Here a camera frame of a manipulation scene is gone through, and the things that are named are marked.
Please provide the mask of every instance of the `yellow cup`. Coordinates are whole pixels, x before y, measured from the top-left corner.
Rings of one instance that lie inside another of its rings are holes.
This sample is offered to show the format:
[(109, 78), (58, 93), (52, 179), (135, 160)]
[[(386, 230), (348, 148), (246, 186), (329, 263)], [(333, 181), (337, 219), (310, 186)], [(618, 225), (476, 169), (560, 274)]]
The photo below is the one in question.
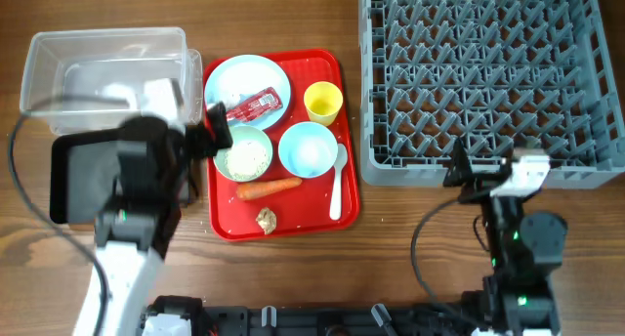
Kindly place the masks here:
[(315, 82), (304, 92), (304, 105), (312, 122), (330, 126), (343, 106), (343, 93), (330, 82)]

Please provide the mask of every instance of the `plastic storage bin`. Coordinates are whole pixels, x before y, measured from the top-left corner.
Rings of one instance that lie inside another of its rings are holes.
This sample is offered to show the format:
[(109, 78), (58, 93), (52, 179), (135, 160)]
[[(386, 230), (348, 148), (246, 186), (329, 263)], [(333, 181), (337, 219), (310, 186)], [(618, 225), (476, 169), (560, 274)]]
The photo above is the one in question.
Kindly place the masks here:
[[(32, 38), (21, 83), (21, 112), (44, 117), (62, 135), (117, 127), (140, 110), (144, 83), (179, 81), (181, 121), (197, 123), (202, 109), (201, 56), (187, 49), (180, 28), (41, 32)], [(63, 101), (60, 96), (124, 99), (127, 103)], [(54, 98), (50, 105), (37, 103)]]
[(516, 140), (548, 188), (625, 171), (625, 128), (597, 0), (359, 0), (361, 173), (438, 186), (461, 137), (475, 171)]

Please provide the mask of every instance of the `wooden table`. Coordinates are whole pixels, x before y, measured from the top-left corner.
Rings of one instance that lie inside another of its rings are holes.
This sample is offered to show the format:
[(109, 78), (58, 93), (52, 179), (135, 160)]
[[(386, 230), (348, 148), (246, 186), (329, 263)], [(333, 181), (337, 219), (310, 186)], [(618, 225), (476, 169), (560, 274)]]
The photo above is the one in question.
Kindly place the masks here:
[[(625, 91), (625, 6), (601, 0), (618, 87)], [(349, 115), (360, 105), (356, 0), (0, 0), (0, 149), (18, 117), (29, 41), (38, 31), (179, 26), (207, 64), (217, 57), (322, 47), (345, 72)], [(358, 147), (358, 121), (352, 121)], [(19, 137), (17, 162), (36, 203), (47, 207), (50, 145), (43, 122)], [(6, 169), (5, 156), (0, 168)], [(211, 233), (205, 202), (185, 211), (162, 277), (151, 290), (197, 296), (206, 305), (260, 308), (407, 305), (426, 301), (410, 267), (410, 236), (421, 216), (457, 189), (375, 188), (360, 182), (362, 210), (346, 231), (228, 244)], [(546, 190), (527, 210), (568, 220), (564, 264), (555, 273), (566, 335), (625, 330), (625, 179), (601, 189)], [(91, 266), (36, 223), (6, 172), (0, 177), (0, 333), (65, 335), (85, 296)], [(491, 272), (471, 221), (456, 206), (425, 229), (421, 264), (445, 300), (480, 288)], [(93, 244), (92, 233), (77, 233)]]

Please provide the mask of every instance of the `white spoon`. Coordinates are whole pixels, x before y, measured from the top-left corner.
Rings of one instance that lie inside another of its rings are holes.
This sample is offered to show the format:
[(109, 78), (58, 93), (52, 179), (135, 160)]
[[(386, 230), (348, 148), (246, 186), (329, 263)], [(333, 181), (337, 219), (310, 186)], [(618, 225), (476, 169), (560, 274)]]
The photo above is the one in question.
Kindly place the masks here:
[(334, 162), (334, 186), (332, 188), (332, 200), (330, 201), (330, 219), (332, 220), (341, 218), (341, 173), (347, 163), (348, 150), (345, 146), (339, 145), (339, 152)]

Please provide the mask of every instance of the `light blue bowl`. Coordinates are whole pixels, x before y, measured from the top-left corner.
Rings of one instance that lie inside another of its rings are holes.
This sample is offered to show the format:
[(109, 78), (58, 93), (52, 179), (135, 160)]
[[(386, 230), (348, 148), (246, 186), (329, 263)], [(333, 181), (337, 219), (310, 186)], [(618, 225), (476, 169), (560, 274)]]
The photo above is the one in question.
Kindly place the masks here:
[(230, 134), (232, 135), (232, 145), (236, 145), (240, 142), (245, 141), (256, 141), (260, 143), (265, 150), (267, 151), (267, 155), (269, 157), (269, 161), (267, 165), (261, 169), (257, 176), (253, 176), (247, 178), (245, 180), (235, 180), (234, 177), (228, 171), (228, 167), (226, 166), (226, 153), (228, 153), (228, 149), (221, 149), (217, 152), (217, 155), (213, 158), (213, 162), (215, 163), (215, 167), (220, 174), (224, 175), (228, 180), (236, 181), (236, 182), (249, 182), (254, 181), (261, 177), (267, 169), (269, 169), (271, 160), (273, 158), (273, 146), (271, 145), (271, 140), (267, 134), (256, 127), (241, 125), (238, 127), (230, 127)]
[(304, 179), (319, 177), (330, 170), (338, 151), (332, 132), (315, 122), (291, 126), (277, 147), (278, 157), (286, 170)]

